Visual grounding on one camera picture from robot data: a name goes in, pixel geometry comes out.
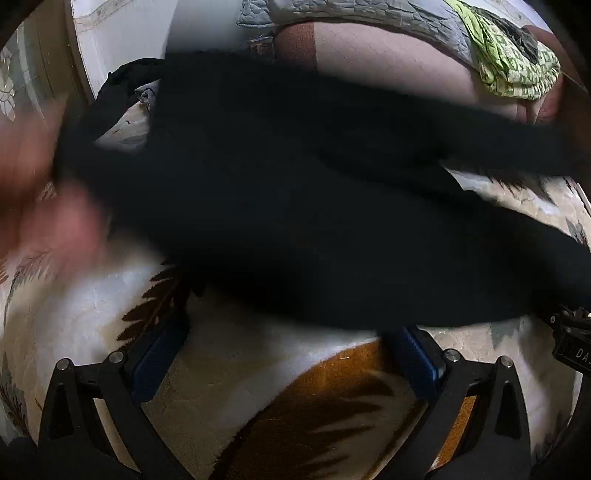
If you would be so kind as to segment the black pants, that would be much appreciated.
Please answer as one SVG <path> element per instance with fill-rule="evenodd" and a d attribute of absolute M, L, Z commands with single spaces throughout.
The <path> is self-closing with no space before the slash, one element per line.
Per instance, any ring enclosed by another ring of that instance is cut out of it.
<path fill-rule="evenodd" d="M 64 170 L 194 291 L 254 316 L 393 330 L 590 304 L 590 253 L 454 169 L 569 176 L 561 135 L 222 52 L 170 52 L 143 149 Z"/>

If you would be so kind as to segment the green patterned cloth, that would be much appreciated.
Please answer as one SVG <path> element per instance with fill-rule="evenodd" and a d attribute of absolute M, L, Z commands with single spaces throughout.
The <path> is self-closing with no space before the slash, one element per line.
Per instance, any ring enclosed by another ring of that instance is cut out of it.
<path fill-rule="evenodd" d="M 459 15 L 474 45 L 481 80 L 500 97 L 538 100 L 556 84 L 555 53 L 526 29 L 463 1 L 448 5 Z"/>

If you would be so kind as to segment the pink and maroon bolster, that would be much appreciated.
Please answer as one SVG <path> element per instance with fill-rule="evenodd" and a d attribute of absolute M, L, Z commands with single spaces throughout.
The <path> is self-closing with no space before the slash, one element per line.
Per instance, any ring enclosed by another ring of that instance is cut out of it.
<path fill-rule="evenodd" d="M 276 58 L 356 83 L 405 90 L 492 111 L 523 123 L 550 123 L 563 81 L 545 97 L 509 99 L 488 92 L 479 74 L 430 43 L 358 23 L 306 22 L 274 37 Z"/>

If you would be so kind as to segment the grey quilted pillow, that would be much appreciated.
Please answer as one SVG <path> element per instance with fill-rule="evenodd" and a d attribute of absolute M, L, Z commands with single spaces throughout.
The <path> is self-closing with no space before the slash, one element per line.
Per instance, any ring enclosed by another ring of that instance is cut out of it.
<path fill-rule="evenodd" d="M 362 23 L 423 39 L 467 66 L 477 66 L 468 31 L 442 0 L 283 0 L 243 1 L 238 25 L 274 28 L 318 20 Z"/>

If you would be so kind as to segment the black garment pile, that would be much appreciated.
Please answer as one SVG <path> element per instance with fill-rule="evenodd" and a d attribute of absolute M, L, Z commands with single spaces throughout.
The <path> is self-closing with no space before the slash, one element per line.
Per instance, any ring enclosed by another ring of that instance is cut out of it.
<path fill-rule="evenodd" d="M 161 78 L 163 67 L 163 59 L 140 58 L 109 72 L 78 124 L 82 133 L 91 141 L 105 134 L 138 102 L 136 90 Z"/>

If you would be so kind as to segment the wooden glass cabinet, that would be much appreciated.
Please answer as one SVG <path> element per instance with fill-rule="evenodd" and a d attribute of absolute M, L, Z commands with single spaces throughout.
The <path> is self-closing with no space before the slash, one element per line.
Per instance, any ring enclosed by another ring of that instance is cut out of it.
<path fill-rule="evenodd" d="M 1 119 L 44 114 L 47 104 L 67 99 L 66 122 L 81 119 L 93 99 L 64 0 L 1 3 Z"/>

